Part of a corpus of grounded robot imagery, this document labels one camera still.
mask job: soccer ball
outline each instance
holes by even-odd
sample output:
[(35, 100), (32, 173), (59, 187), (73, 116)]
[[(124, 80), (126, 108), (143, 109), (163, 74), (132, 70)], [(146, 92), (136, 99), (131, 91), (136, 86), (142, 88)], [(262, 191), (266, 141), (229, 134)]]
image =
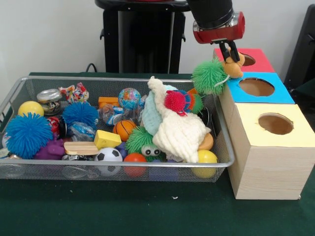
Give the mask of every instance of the soccer ball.
[[(99, 151), (95, 156), (94, 161), (123, 161), (122, 155), (117, 149), (106, 147)], [(97, 166), (102, 176), (110, 177), (119, 172), (121, 166)]]

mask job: googly eye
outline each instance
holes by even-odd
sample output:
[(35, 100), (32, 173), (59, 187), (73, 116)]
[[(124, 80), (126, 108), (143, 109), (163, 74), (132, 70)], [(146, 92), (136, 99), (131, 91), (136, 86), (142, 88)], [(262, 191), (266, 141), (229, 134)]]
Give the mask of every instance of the googly eye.
[(156, 156), (158, 156), (160, 153), (161, 153), (161, 151), (160, 151), (159, 149), (155, 149), (155, 150), (154, 150), (154, 154), (155, 154)]
[(151, 146), (143, 146), (141, 148), (141, 153), (144, 156), (151, 156), (153, 154)]

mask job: black cable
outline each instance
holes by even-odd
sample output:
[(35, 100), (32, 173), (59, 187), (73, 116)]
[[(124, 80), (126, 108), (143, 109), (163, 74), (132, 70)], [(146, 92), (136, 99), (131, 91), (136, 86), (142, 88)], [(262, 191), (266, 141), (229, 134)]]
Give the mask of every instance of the black cable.
[(94, 72), (97, 72), (96, 66), (95, 66), (93, 63), (90, 63), (90, 64), (88, 65), (88, 67), (87, 67), (87, 69), (85, 70), (85, 72), (88, 72), (91, 66), (93, 67)]

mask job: toy with googly eyes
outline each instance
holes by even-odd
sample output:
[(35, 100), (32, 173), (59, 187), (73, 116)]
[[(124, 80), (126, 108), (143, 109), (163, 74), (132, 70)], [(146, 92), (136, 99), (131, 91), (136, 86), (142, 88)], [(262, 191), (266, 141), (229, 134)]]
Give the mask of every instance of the toy with googly eyes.
[(126, 142), (128, 153), (140, 153), (146, 157), (147, 162), (165, 160), (165, 154), (153, 144), (153, 136), (144, 127), (137, 126), (133, 129)]

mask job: wire mesh basket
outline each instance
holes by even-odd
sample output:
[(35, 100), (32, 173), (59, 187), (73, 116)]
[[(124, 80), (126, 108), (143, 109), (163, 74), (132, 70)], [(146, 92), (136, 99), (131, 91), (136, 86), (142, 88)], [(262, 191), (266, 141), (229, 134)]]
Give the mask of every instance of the wire mesh basket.
[[(193, 88), (190, 80), (162, 80), (166, 85), (188, 91)], [(82, 82), (90, 93), (89, 102), (98, 104), (100, 96), (117, 96), (124, 88), (134, 88), (143, 96), (149, 93), (148, 79), (130, 78), (85, 78), (28, 76), (13, 86), (0, 106), (0, 133), (5, 133), (8, 122), (17, 115), (18, 108), (25, 101), (36, 101), (36, 95), (47, 89), (68, 87)], [(0, 178), (14, 179), (60, 179), (60, 180), (137, 180), (137, 181), (186, 181), (215, 182), (224, 169), (234, 162), (227, 126), (217, 97), (204, 97), (205, 107), (210, 114), (208, 127), (214, 137), (212, 152), (219, 162), (208, 163), (150, 163), (150, 162), (94, 162), (57, 160), (12, 160), (0, 159)], [(104, 122), (98, 129), (112, 131)], [(194, 171), (212, 173), (211, 177), (200, 178)]]

